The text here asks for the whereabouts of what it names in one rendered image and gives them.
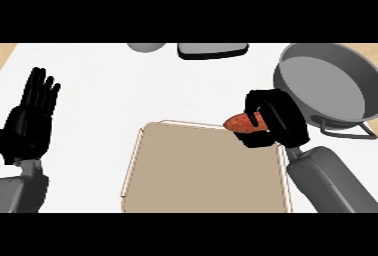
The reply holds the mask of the beige tray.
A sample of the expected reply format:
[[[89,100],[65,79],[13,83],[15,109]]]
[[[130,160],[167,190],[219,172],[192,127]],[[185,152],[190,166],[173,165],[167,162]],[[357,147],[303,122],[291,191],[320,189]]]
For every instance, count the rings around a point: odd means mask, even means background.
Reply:
[[[217,125],[161,121],[139,130],[121,209],[289,213],[283,147],[247,148]]]

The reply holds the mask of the grey metal pot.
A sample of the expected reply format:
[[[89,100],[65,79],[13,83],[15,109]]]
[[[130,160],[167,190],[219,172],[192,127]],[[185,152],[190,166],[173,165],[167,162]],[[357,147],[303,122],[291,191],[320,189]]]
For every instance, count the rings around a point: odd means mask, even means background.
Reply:
[[[331,137],[375,140],[365,122],[378,118],[378,68],[340,43],[292,43],[279,56],[273,86],[306,122]]]

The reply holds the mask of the orange sweet potato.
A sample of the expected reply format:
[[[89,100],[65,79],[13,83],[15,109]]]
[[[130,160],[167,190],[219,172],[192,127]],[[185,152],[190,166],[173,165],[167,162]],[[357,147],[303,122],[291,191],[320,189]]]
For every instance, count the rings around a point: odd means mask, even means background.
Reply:
[[[258,123],[257,126],[252,125],[248,115],[245,113],[238,114],[233,117],[230,117],[226,120],[223,126],[229,131],[236,132],[236,133],[244,133],[244,134],[248,134],[248,133],[252,133],[257,131],[267,131],[269,128],[267,128],[266,122],[263,120],[261,114],[258,112],[254,113],[254,117],[255,117],[257,123]]]

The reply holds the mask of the grey and black appliance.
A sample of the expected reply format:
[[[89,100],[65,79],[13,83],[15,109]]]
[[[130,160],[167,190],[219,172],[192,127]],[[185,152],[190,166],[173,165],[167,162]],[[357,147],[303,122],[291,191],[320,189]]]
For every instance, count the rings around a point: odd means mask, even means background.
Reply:
[[[248,43],[179,43],[177,54],[185,60],[208,60],[241,56]]]

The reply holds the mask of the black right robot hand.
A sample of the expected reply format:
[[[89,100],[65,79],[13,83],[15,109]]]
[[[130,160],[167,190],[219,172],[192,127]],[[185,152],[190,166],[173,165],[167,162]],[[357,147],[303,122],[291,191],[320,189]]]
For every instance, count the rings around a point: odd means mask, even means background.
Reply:
[[[248,148],[269,147],[279,142],[295,148],[309,141],[307,124],[297,104],[281,89],[251,90],[245,97],[247,120],[266,124],[267,130],[244,133],[235,131],[236,138]]]

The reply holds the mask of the grey rounded object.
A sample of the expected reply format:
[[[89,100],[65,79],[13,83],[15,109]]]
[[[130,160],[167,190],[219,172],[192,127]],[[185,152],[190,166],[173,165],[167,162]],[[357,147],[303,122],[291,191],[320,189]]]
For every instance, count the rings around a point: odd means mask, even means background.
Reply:
[[[128,47],[131,50],[140,53],[149,53],[161,49],[164,43],[128,43]]]

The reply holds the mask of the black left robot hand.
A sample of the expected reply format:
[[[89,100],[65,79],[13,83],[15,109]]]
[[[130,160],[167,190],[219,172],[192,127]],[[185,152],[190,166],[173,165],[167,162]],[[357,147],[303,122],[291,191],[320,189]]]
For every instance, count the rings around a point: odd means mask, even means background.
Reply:
[[[6,165],[40,159],[49,150],[52,116],[61,84],[46,69],[34,67],[25,83],[19,105],[10,110],[0,129],[0,155]]]

